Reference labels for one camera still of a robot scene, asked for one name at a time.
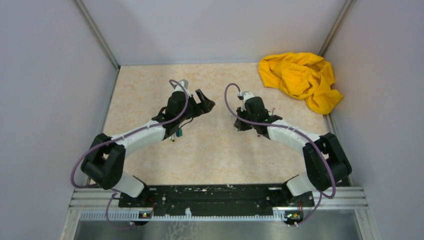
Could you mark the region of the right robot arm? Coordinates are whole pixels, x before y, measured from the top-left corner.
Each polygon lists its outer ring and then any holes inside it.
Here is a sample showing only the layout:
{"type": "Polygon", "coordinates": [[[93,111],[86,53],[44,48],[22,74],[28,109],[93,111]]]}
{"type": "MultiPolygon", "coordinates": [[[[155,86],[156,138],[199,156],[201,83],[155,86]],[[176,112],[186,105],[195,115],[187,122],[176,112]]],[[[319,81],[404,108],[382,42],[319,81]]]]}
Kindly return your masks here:
{"type": "Polygon", "coordinates": [[[254,129],[260,136],[285,144],[299,152],[306,170],[283,183],[281,199],[287,206],[295,206],[302,194],[333,188],[352,173],[351,164],[338,140],[328,132],[318,135],[290,125],[282,117],[265,108],[261,97],[246,93],[236,109],[234,127],[239,131],[254,129]]]}

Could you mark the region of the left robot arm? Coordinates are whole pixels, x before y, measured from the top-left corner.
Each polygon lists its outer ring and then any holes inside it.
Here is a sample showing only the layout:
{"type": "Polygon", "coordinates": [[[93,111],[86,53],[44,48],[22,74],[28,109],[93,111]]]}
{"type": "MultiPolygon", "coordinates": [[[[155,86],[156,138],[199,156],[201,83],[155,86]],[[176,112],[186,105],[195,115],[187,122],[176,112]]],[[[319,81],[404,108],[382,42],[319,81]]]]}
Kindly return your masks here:
{"type": "Polygon", "coordinates": [[[81,171],[104,190],[115,190],[130,196],[138,207],[149,203],[148,186],[135,176],[124,172],[127,157],[150,144],[163,141],[176,134],[181,124],[212,111],[216,105],[200,89],[195,91],[200,102],[183,90],[175,90],[167,105],[140,128],[108,136],[98,134],[87,153],[82,156],[81,171]]]}

